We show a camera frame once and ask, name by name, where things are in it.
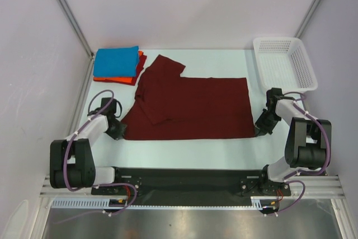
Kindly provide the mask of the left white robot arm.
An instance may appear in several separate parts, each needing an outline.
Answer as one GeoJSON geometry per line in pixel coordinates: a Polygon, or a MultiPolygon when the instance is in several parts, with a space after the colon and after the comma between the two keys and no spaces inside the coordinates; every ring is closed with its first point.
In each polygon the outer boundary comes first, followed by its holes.
{"type": "Polygon", "coordinates": [[[114,167],[96,167],[92,146],[104,134],[113,140],[123,138],[126,125],[118,120],[121,103],[110,97],[101,99],[101,106],[90,111],[87,121],[65,139],[50,145],[50,185],[54,189],[71,191],[103,185],[110,194],[123,189],[123,180],[114,167]]]}

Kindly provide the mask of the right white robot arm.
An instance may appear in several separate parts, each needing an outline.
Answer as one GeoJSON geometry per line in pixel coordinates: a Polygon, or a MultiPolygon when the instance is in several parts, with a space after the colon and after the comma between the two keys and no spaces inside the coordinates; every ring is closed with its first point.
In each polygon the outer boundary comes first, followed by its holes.
{"type": "Polygon", "coordinates": [[[289,132],[284,156],[262,169],[257,188],[265,195],[271,195],[293,176],[319,176],[330,163],[332,124],[303,110],[298,105],[303,98],[302,93],[299,99],[289,97],[280,88],[266,92],[266,108],[255,123],[255,136],[272,134],[282,120],[289,132]]]}

